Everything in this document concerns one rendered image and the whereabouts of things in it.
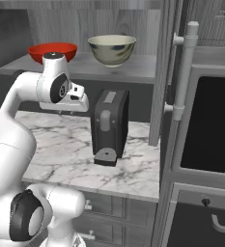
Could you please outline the built-in oven with black window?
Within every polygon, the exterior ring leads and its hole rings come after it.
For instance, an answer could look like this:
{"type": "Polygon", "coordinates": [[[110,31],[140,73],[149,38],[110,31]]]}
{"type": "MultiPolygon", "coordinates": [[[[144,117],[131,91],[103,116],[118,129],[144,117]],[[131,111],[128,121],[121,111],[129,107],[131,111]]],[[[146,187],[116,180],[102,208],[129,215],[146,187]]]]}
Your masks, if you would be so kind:
{"type": "Polygon", "coordinates": [[[225,185],[225,66],[194,65],[188,81],[171,171],[225,185]]]}

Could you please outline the dark grey cabinet door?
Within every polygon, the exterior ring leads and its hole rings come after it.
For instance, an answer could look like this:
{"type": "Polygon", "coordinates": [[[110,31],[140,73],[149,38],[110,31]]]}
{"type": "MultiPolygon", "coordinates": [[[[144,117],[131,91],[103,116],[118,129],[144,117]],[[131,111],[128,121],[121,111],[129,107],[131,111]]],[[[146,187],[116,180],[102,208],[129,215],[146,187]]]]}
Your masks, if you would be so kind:
{"type": "Polygon", "coordinates": [[[33,44],[26,10],[0,10],[0,68],[27,54],[33,44]]]}

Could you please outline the grey cabinet shelf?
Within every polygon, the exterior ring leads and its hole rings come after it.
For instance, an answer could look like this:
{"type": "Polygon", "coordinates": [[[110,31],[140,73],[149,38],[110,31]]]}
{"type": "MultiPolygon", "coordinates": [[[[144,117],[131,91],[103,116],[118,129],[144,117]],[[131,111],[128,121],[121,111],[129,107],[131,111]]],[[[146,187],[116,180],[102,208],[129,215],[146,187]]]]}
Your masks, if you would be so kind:
{"type": "MultiPolygon", "coordinates": [[[[92,53],[78,52],[69,62],[70,78],[144,83],[153,84],[155,78],[155,61],[153,55],[134,55],[117,68],[107,68],[98,62],[92,53]]],[[[12,75],[16,70],[23,69],[33,72],[42,72],[43,65],[35,62],[29,55],[25,55],[0,68],[0,73],[12,75]]]]}

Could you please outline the dark grey coffee machine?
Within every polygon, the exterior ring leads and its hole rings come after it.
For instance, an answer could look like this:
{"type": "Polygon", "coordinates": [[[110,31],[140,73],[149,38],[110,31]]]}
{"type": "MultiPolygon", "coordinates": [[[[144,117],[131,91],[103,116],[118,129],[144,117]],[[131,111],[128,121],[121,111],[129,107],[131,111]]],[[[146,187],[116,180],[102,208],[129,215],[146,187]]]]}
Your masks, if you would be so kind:
{"type": "Polygon", "coordinates": [[[129,91],[102,90],[91,114],[94,163],[115,167],[128,133],[129,91]]]}

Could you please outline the cream bowl with blue pattern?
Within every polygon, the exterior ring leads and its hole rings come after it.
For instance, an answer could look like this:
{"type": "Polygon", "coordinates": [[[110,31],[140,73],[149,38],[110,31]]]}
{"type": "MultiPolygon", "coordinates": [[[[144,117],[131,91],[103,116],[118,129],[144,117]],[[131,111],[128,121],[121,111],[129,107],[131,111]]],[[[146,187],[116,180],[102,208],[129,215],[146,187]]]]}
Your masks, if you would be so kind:
{"type": "Polygon", "coordinates": [[[126,62],[136,44],[136,38],[124,35],[103,35],[88,38],[94,57],[108,68],[126,62]]]}

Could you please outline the red bowl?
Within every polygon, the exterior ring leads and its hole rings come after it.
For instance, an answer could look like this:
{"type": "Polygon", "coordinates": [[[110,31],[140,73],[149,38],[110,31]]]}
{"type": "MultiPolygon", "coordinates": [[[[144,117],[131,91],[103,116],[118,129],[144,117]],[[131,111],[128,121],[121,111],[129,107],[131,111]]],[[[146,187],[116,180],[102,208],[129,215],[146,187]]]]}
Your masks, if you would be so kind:
{"type": "Polygon", "coordinates": [[[30,46],[27,51],[31,58],[41,65],[43,59],[58,60],[66,57],[69,62],[76,54],[77,45],[70,42],[46,42],[30,46]]]}

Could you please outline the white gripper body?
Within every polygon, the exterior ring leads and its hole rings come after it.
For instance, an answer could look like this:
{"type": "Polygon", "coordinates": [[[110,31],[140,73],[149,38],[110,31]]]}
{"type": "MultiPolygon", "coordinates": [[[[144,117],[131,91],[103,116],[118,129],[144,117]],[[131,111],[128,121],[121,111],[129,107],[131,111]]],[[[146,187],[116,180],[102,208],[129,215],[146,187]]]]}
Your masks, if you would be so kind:
{"type": "Polygon", "coordinates": [[[66,96],[58,103],[40,103],[41,109],[54,111],[69,112],[87,112],[89,110],[89,99],[84,94],[81,99],[75,100],[74,96],[66,94],[66,96]]]}

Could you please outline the grey oven drawer front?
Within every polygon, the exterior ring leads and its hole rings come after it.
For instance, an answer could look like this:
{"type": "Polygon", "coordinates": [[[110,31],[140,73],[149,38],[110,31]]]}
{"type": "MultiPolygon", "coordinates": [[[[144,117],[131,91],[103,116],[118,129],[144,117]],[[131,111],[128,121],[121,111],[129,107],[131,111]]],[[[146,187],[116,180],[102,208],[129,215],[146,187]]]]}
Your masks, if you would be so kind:
{"type": "Polygon", "coordinates": [[[225,189],[175,182],[161,247],[225,247],[225,233],[213,227],[213,214],[225,226],[225,189]],[[209,206],[202,204],[205,198],[209,206]]]}

